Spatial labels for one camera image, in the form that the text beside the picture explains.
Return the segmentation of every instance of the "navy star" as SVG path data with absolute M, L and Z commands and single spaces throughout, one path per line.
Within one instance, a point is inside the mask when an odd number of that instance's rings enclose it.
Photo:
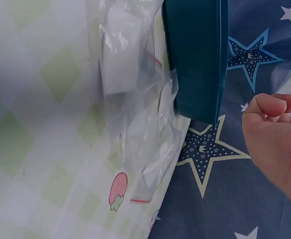
M 255 93 L 256 75 L 260 65 L 283 61 L 281 58 L 263 49 L 267 42 L 269 30 L 264 31 L 249 46 L 244 46 L 229 37 L 232 58 L 228 61 L 228 70 L 242 68 L 247 81 Z
M 191 165 L 194 178 L 202 197 L 204 197 L 212 166 L 215 161 L 250 158 L 249 155 L 220 140 L 224 119 L 225 115 L 220 116 L 216 128 L 213 128 L 210 124 L 202 132 L 189 128 L 185 138 L 186 146 L 182 149 L 177 163 L 177 166 L 186 163 Z M 207 143 L 204 138 L 207 138 L 209 135 L 211 135 L 211 137 L 209 143 Z

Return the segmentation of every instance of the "star outline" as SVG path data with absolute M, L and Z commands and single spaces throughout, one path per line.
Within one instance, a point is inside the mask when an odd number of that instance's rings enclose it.
M 196 171 L 196 168 L 195 168 L 195 165 L 194 165 L 194 162 L 193 162 L 193 158 L 190 157 L 190 158 L 187 158 L 181 162 L 177 162 L 177 166 L 181 166 L 181 165 L 184 165 L 186 163 L 189 163 L 190 164 L 190 167 L 191 167 L 191 170 L 192 170 L 192 173 L 193 173 L 193 176 L 195 178 L 195 181 L 196 181 L 196 184 L 199 188 L 199 191 L 201 193 L 201 196 L 202 198 L 204 197 L 204 194 L 205 194 L 205 191 L 206 191 L 206 187 L 207 187 L 207 184 L 208 184 L 208 181 L 209 181 L 209 178 L 210 178 L 210 174 L 211 174 L 211 171 L 212 171 L 212 166 L 213 166 L 213 163 L 214 162 L 218 162 L 218 161 L 226 161 L 226 160 L 232 160 L 232 159 L 251 159 L 251 157 L 230 146 L 229 144 L 223 142 L 220 140 L 220 135 L 221 135 L 221 130 L 223 128 L 223 123 L 224 123 L 224 119 L 225 119 L 225 115 L 222 115 L 219 117 L 219 125 L 218 125 L 218 128 L 217 128 L 217 132 L 216 132 L 216 137 L 215 137 L 215 143 L 216 144 L 219 144 L 223 147 L 226 147 L 228 148 L 229 150 L 232 150 L 233 152 L 237 153 L 237 155 L 226 155 L 226 156 L 215 156 L 215 157 L 210 157 L 210 161 L 208 163 L 208 166 L 207 166 L 207 169 L 206 169 L 206 173 L 205 173 L 205 176 L 204 176 L 204 180 L 203 180 L 203 183 L 201 183 L 201 180 L 200 180 L 200 177 Z M 189 128 L 189 131 L 201 136 L 201 135 L 204 135 L 210 128 L 212 127 L 212 125 L 210 124 L 209 126 L 206 127 L 205 130 L 199 132 L 193 128 Z
M 239 69 L 239 68 L 242 68 L 243 71 L 244 71 L 244 74 L 247 78 L 247 81 L 250 85 L 250 87 L 252 88 L 253 92 L 255 93 L 255 86 L 256 86 L 256 75 L 257 75 L 257 71 L 259 69 L 259 66 L 260 65 L 266 65 L 266 64 L 270 64 L 270 63 L 275 63 L 275 62 L 280 62 L 280 61 L 284 61 L 283 59 L 275 56 L 274 54 L 268 52 L 267 50 L 264 50 L 263 47 L 266 45 L 267 43 L 267 39 L 268 39 L 268 33 L 269 33 L 269 29 L 266 29 L 261 35 L 259 35 L 249 46 L 244 46 L 243 44 L 241 44 L 239 41 L 237 41 L 236 39 L 234 39 L 233 37 L 230 37 L 229 36 L 229 41 L 228 41 L 228 45 L 229 45 L 229 48 L 230 48 L 230 52 L 232 54 L 232 57 L 229 59 L 229 61 L 231 59 L 233 59 L 234 57 L 236 57 L 237 55 L 234 53 L 233 51 L 233 46 L 231 45 L 231 42 L 230 41 L 233 41 L 235 44 L 237 44 L 238 46 L 240 46 L 242 49 L 248 51 L 250 49 L 252 49 L 252 47 L 257 43 L 259 42 L 262 38 L 263 38 L 263 42 L 262 42 L 262 45 L 260 46 L 259 48 L 259 51 L 265 53 L 266 55 L 274 58 L 275 60 L 273 61 L 270 61 L 270 62 L 258 62 L 256 64 L 256 67 L 255 67 L 255 72 L 253 74 L 253 78 L 252 78 L 252 81 L 249 77 L 249 74 L 247 72 L 247 69 L 246 69 L 246 66 L 244 64 L 242 65 L 237 65 L 237 66 L 229 66 L 227 67 L 227 70 L 233 70 L 233 69 Z

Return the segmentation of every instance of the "teal cardboard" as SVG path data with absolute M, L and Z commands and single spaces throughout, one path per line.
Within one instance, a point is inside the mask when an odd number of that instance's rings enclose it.
M 170 68 L 176 68 L 177 111 L 216 125 L 226 79 L 227 0 L 165 0 L 162 15 Z

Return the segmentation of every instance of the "white object in bag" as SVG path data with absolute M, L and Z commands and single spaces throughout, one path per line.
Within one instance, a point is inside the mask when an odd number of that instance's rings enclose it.
M 112 6 L 104 26 L 102 84 L 105 95 L 137 88 L 141 20 L 119 6 Z

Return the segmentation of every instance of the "bed sheet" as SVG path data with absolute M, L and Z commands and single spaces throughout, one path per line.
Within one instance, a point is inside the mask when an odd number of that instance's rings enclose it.
M 177 157 L 149 204 L 130 203 L 139 174 L 108 160 L 100 1 L 87 2 L 0 0 L 0 239 L 146 239 L 163 201 Z M 155 35 L 167 67 L 160 14 Z M 176 116 L 183 139 L 188 124 Z
M 274 93 L 291 68 L 289 19 L 290 0 L 229 0 L 219 121 L 191 122 L 150 239 L 291 239 L 291 202 L 253 165 L 241 124 L 253 96 Z

